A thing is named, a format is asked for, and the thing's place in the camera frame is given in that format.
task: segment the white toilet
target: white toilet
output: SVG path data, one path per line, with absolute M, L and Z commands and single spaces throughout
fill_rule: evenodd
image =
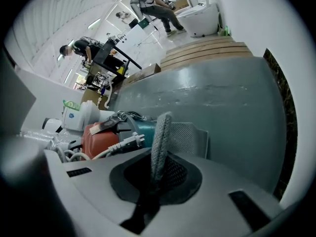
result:
M 83 102 L 79 111 L 67 107 L 64 109 L 62 128 L 83 132 L 87 125 L 103 122 L 114 113 L 115 112 L 99 110 L 92 101 Z
M 196 5 L 177 13 L 180 24 L 191 37 L 203 37 L 217 32 L 219 11 L 215 3 Z

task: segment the black t-shirt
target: black t-shirt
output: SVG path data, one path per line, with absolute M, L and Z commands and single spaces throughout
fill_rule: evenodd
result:
M 97 55 L 97 53 L 99 52 L 100 48 L 94 45 L 89 45 L 88 42 L 86 42 L 85 40 L 77 40 L 74 45 L 76 48 L 76 52 L 79 52 L 81 56 L 84 56 L 87 58 L 87 53 L 85 51 L 85 49 L 87 48 L 87 46 L 90 47 L 91 49 L 91 58 L 94 59 L 94 57 Z

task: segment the gray pants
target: gray pants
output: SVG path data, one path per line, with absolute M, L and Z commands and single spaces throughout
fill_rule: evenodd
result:
M 167 33 L 171 32 L 169 20 L 171 21 L 172 25 L 178 30 L 183 29 L 183 26 L 179 23 L 176 15 L 170 9 L 154 5 L 146 8 L 140 8 L 140 10 L 147 15 L 160 19 Z

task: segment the wooden platform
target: wooden platform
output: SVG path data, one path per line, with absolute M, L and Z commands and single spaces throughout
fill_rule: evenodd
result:
M 212 37 L 174 48 L 167 52 L 161 61 L 161 70 L 175 69 L 181 66 L 209 59 L 253 56 L 243 42 L 235 42 L 232 37 Z

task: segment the ceiling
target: ceiling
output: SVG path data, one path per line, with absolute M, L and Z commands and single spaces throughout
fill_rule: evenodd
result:
M 62 82 L 78 58 L 58 62 L 59 48 L 82 35 L 94 36 L 99 25 L 87 27 L 116 1 L 31 0 L 9 30 L 5 47 L 22 69 Z

